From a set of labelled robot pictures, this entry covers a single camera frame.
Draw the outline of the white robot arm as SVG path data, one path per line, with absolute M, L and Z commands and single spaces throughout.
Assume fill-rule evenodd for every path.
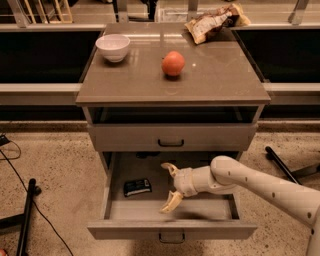
M 236 186 L 248 189 L 310 228 L 306 256 L 320 256 L 320 192 L 279 177 L 251 169 L 228 156 L 217 156 L 209 166 L 178 169 L 162 163 L 173 178 L 162 213 L 175 210 L 186 197 L 202 192 L 229 194 Z

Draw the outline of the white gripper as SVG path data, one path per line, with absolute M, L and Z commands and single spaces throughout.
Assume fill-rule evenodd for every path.
M 174 179 L 174 187 L 177 191 L 170 191 L 166 203 L 160 209 L 161 213 L 169 213 L 175 210 L 182 202 L 183 197 L 191 197 L 198 194 L 193 184 L 193 169 L 178 169 L 172 163 L 162 163 L 161 167 L 169 171 Z

